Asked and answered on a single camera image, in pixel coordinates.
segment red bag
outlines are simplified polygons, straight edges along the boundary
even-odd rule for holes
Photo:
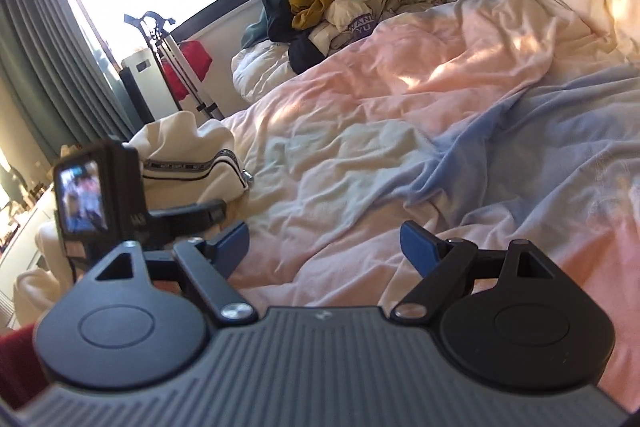
[[[204,77],[207,75],[207,71],[211,67],[211,63],[213,59],[209,56],[207,51],[204,49],[204,46],[200,44],[199,41],[184,41],[178,44],[180,47],[180,51],[187,59],[187,62],[195,71],[197,77],[202,82]],[[182,101],[189,94],[187,88],[181,83],[178,79],[178,75],[175,74],[174,68],[171,67],[166,58],[162,59],[162,70],[164,71],[164,76],[169,83],[169,89],[174,94],[175,98],[178,101]]]

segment ribbed black surface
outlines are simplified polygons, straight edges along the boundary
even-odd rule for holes
[[[271,309],[223,330],[174,381],[111,397],[56,388],[21,416],[33,427],[617,427],[626,413],[595,388],[521,397],[483,387],[424,330],[360,308]]]

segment red fabric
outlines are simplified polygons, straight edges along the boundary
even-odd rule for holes
[[[49,385],[33,349],[34,325],[0,337],[0,397],[14,409]]]
[[[213,59],[209,56],[207,51],[204,49],[204,46],[200,44],[199,41],[185,41],[181,42],[179,46],[180,51],[187,59],[191,68],[193,68],[193,71],[196,73],[200,81],[203,81],[207,71],[209,71],[209,67],[213,62]],[[178,101],[184,100],[189,94],[189,91],[187,91],[187,88],[184,87],[178,79],[174,68],[171,67],[165,58],[162,59],[162,70],[164,71],[164,76],[169,83],[169,89],[171,89],[175,98],[177,98]]]

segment white appliance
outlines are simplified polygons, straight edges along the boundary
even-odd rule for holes
[[[162,71],[149,48],[138,51],[122,61],[123,68],[129,68],[140,90],[142,98],[155,120],[178,112],[174,98],[166,86]]]

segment wall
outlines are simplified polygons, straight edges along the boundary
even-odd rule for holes
[[[0,81],[0,150],[30,187],[47,182],[49,163],[34,140],[11,95]]]
[[[240,39],[245,28],[260,18],[261,10],[260,0],[250,0],[192,37],[199,40],[213,58],[203,84],[225,116],[248,107],[234,89],[231,59],[240,51]]]

